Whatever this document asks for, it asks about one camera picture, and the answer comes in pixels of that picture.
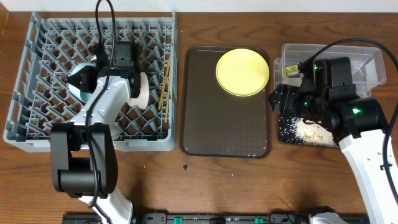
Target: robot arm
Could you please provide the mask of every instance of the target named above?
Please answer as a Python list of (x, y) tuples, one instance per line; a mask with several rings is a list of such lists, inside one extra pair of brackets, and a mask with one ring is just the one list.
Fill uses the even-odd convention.
[[(398, 223), (398, 206), (383, 167), (384, 133), (378, 129), (361, 133), (361, 138), (347, 136), (339, 142), (358, 183), (371, 223)], [(390, 171), (398, 184), (398, 168), (388, 143)]]
[(123, 196), (116, 185), (118, 162), (113, 146), (113, 139), (120, 134), (120, 129), (115, 126), (114, 121), (122, 106), (127, 103), (143, 110), (149, 100), (148, 79), (144, 72), (137, 74), (137, 61), (132, 61), (137, 47), (135, 44), (131, 45), (130, 47), (130, 42), (116, 44), (116, 49), (123, 50), (119, 51), (121, 55), (115, 56), (108, 86), (104, 86), (104, 71), (107, 67), (102, 67), (101, 70), (95, 69), (93, 65), (76, 67), (77, 71), (68, 77), (68, 85), (70, 89), (74, 87), (73, 94), (76, 97), (84, 101), (84, 96), (87, 102), (70, 122), (54, 124), (50, 133), (55, 189), (91, 204), (95, 194), (95, 175), (91, 162), (93, 158), (73, 157), (72, 152), (79, 151), (87, 142), (86, 112), (102, 89), (106, 88), (100, 100), (94, 104), (88, 124), (99, 173), (98, 199), (93, 209), (101, 216), (104, 224), (130, 224), (132, 221), (132, 203)]
[[(318, 123), (331, 132), (354, 172), (371, 223), (398, 223), (398, 205), (382, 159), (388, 123), (379, 103), (356, 95), (348, 57), (313, 59), (308, 64), (313, 66), (299, 69), (303, 73), (300, 87), (280, 84), (270, 94), (272, 110)], [(387, 153), (387, 169), (398, 184), (391, 139)], [(338, 216), (326, 213), (315, 215), (311, 221), (342, 223)]]

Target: clear plastic container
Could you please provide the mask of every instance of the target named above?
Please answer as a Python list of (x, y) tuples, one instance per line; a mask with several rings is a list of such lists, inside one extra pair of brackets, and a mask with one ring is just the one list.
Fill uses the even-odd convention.
[[(283, 45), (282, 59), (277, 58), (274, 62), (275, 87), (276, 83), (300, 86), (301, 79), (285, 76), (285, 67), (305, 61), (324, 46), (318, 44)], [(360, 97), (369, 97), (372, 88), (385, 84), (387, 80), (382, 53), (378, 48), (336, 45), (322, 52), (317, 58), (330, 57), (349, 57), (353, 83), (356, 84), (356, 91)]]

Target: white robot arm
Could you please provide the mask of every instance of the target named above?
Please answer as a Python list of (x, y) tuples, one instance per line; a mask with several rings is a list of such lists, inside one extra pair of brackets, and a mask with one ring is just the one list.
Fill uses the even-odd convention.
[[(82, 110), (71, 119), (75, 125), (85, 125), (86, 111), (91, 106), (93, 100), (99, 94), (102, 88), (104, 88), (105, 77), (98, 79), (97, 87), (88, 100), (87, 104)], [(120, 108), (128, 103), (129, 106), (138, 106), (140, 109), (145, 109), (149, 99), (149, 84), (145, 73), (141, 73), (141, 94), (138, 98), (130, 98), (130, 86), (125, 78), (121, 77), (110, 77), (108, 90), (101, 97), (93, 110), (91, 117), (91, 123), (103, 123), (109, 125), (112, 138), (117, 138), (120, 134), (120, 130), (115, 126), (114, 120), (116, 119)], [(82, 202), (90, 204), (93, 200), (93, 196), (82, 196), (79, 198)], [(112, 224), (130, 224), (132, 218), (132, 203), (127, 200), (119, 187), (116, 186), (114, 191), (106, 198), (99, 198), (97, 200), (97, 206), (94, 207), (94, 211), (101, 217), (104, 224), (107, 224), (107, 220), (111, 220)]]
[[(398, 206), (391, 192), (383, 168), (382, 144), (384, 133), (378, 129), (351, 135), (339, 142), (358, 183), (371, 223), (398, 223)], [(398, 168), (392, 153), (391, 140), (387, 154), (394, 183), (398, 184)], [(311, 217), (311, 223), (346, 223), (335, 213), (320, 213)]]

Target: green led light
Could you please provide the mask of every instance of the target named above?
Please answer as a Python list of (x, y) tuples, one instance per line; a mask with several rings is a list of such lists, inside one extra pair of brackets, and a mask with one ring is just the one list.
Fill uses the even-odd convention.
[(360, 113), (361, 110), (358, 110), (358, 109), (356, 109), (356, 108), (353, 108), (353, 112), (354, 112), (354, 114), (357, 114), (357, 113)]

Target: plastic container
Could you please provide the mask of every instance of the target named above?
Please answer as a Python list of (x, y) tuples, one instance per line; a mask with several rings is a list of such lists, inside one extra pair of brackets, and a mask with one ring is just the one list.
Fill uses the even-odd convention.
[[(274, 67), (275, 82), (292, 82), (300, 86), (298, 80), (285, 80), (285, 67), (296, 65), (303, 62), (315, 53), (317, 53), (325, 45), (318, 44), (285, 44), (282, 47), (281, 72), (277, 72)], [(351, 71), (353, 74), (353, 83), (356, 84), (356, 91), (360, 97), (369, 97), (371, 89), (383, 85), (386, 82), (386, 69), (382, 53), (375, 47), (355, 47), (336, 45), (322, 52), (317, 58), (330, 57), (349, 57), (351, 60)]]
[[(107, 54), (111, 47), (110, 18), (99, 20)], [(169, 151), (176, 144), (178, 24), (173, 17), (116, 18), (119, 40), (142, 47), (140, 67), (148, 76), (150, 99), (140, 110), (125, 104), (115, 120), (121, 151)], [(83, 106), (68, 92), (65, 78), (80, 62), (89, 61), (88, 46), (98, 42), (94, 18), (42, 19), (32, 14), (4, 131), (4, 140), (27, 152), (49, 152), (53, 123), (68, 122)], [(160, 96), (170, 67), (169, 117), (167, 93)], [(157, 105), (162, 103), (162, 110)]]

